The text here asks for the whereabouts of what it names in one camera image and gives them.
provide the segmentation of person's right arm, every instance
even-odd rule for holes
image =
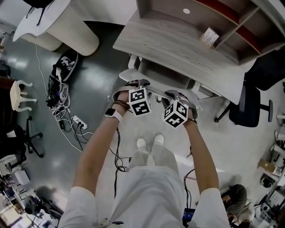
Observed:
[[[193,118],[190,110],[188,118]],[[184,123],[184,127],[188,133],[192,147],[192,156],[200,194],[209,188],[219,189],[219,180],[213,159],[199,132],[197,124],[188,120]]]

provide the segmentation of black and white marker cube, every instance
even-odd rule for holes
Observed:
[[[163,115],[163,121],[177,128],[179,125],[185,123],[188,118],[188,106],[183,105],[178,100],[175,100],[169,105]]]
[[[129,105],[135,116],[151,113],[151,104],[146,88],[129,91]]]

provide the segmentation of floor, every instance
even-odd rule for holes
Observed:
[[[112,49],[120,30],[117,27],[98,27],[92,29],[101,41],[100,49],[91,57],[84,58],[78,64],[77,70],[68,81],[71,95],[71,116],[77,115],[88,124],[88,131],[94,131],[102,120],[108,103],[108,96],[115,87],[118,73],[128,61],[128,55]],[[61,53],[66,50],[63,46],[58,52],[52,53],[39,48],[41,68],[46,81]],[[31,179],[30,186],[40,189],[45,197],[54,200],[59,207],[64,208],[68,193],[72,186],[74,172],[80,153],[70,146],[60,132],[54,117],[45,104],[46,95],[43,80],[38,68],[35,46],[19,40],[10,42],[5,50],[5,59],[12,68],[12,77],[32,82],[33,88],[26,88],[31,97],[38,99],[33,104],[32,112],[18,114],[18,123],[24,127],[26,118],[33,116],[32,130],[42,132],[42,139],[34,140],[39,151],[45,153],[43,159],[35,154],[28,155],[25,169]],[[261,103],[273,101],[273,116],[284,111],[284,93],[279,82],[268,91],[261,92]],[[192,158],[187,158],[190,143],[186,131],[181,127],[173,130],[161,120],[162,104],[151,98],[152,113],[136,118],[131,113],[126,114],[119,126],[121,133],[121,156],[132,156],[136,151],[136,140],[144,137],[150,148],[154,136],[161,133],[165,136],[165,146],[174,152],[179,164],[180,176],[193,168]],[[262,156],[269,154],[269,148],[274,142],[274,130],[280,129],[280,124],[273,117],[267,122],[268,113],[261,110],[260,122],[256,128],[235,126],[226,115],[219,123],[213,119],[224,105],[223,98],[201,100],[203,112],[199,113],[198,125],[201,134],[212,154],[220,180],[220,188],[229,184],[241,183],[248,190],[248,198],[254,202],[263,197],[268,189],[260,184],[262,172],[257,170],[257,163]],[[68,137],[75,143],[73,134]],[[117,145],[117,135],[114,136],[111,148]],[[110,217],[114,202],[114,155],[108,152],[103,170],[99,177],[96,195],[98,218]],[[118,188],[123,184],[123,173],[118,175]],[[188,189],[192,194],[192,207],[199,199],[195,174],[187,180]]]

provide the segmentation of white floor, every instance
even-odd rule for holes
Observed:
[[[262,172],[257,169],[259,159],[269,154],[269,148],[274,143],[274,130],[280,129],[275,118],[282,113],[285,94],[282,82],[277,83],[268,91],[261,91],[261,103],[268,104],[273,101],[273,121],[268,122],[268,112],[261,110],[259,125],[256,128],[236,126],[226,115],[219,123],[213,121],[221,109],[223,98],[208,98],[201,100],[203,112],[199,113],[198,125],[201,134],[211,152],[218,170],[220,188],[229,184],[241,183],[248,191],[248,198],[254,202],[262,198],[268,189],[259,182]],[[156,134],[165,137],[165,147],[171,150],[177,159],[181,178],[194,166],[192,157],[186,158],[190,152],[190,143],[183,127],[172,129],[162,121],[162,103],[157,103],[155,97],[151,98],[152,113],[142,117],[135,117],[127,113],[119,126],[121,144],[119,153],[121,157],[131,157],[136,152],[136,140],[144,137],[151,147]],[[115,134],[111,149],[116,150],[118,136]],[[96,192],[98,218],[110,217],[114,202],[114,155],[109,151],[103,170],[101,172]],[[124,173],[118,174],[118,189],[123,184]],[[187,180],[188,189],[192,194],[192,208],[199,199],[199,191],[195,180]]]

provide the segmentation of power strip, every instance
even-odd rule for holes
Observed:
[[[81,122],[81,124],[83,124],[83,129],[86,130],[88,128],[88,125],[86,123],[84,123],[78,116],[73,116],[73,120],[78,124],[79,122]]]

